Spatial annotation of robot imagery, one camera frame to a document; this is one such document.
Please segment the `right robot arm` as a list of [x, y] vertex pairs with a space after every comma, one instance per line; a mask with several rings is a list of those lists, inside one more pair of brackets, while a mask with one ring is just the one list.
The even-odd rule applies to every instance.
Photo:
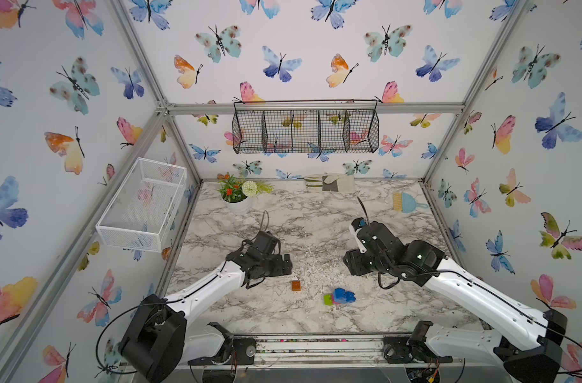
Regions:
[[490, 287], [437, 247], [421, 240], [403, 244], [384, 224], [354, 219], [349, 230], [358, 247], [345, 253], [351, 274], [388, 274], [394, 283], [413, 282], [454, 301], [490, 330], [460, 330], [419, 322], [400, 355], [422, 362], [455, 358], [503, 368], [519, 382], [553, 382], [562, 370], [561, 344], [567, 319], [539, 311]]

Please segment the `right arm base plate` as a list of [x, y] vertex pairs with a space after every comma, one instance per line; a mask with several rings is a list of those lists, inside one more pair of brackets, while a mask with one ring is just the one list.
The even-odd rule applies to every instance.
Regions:
[[394, 335], [383, 338], [383, 357], [388, 364], [426, 362], [427, 364], [452, 363], [451, 356], [438, 356], [426, 344], [426, 334], [433, 326], [431, 321], [419, 321], [414, 331], [408, 335]]

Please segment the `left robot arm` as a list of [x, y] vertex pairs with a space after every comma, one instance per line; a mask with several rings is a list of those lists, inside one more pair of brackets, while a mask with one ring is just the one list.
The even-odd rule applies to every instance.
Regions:
[[251, 288], [250, 280], [292, 274], [289, 254], [269, 254], [249, 247], [225, 257], [206, 277], [165, 298], [149, 295], [123, 335], [119, 351], [149, 382], [162, 382], [180, 363], [225, 365], [233, 358], [233, 336], [217, 322], [201, 329], [191, 325], [228, 293]]

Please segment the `blue square lego brick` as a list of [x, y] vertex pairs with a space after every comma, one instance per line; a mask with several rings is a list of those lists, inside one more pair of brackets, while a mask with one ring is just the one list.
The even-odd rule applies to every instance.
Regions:
[[354, 303], [356, 301], [356, 296], [353, 292], [347, 291], [347, 302], [342, 304]]

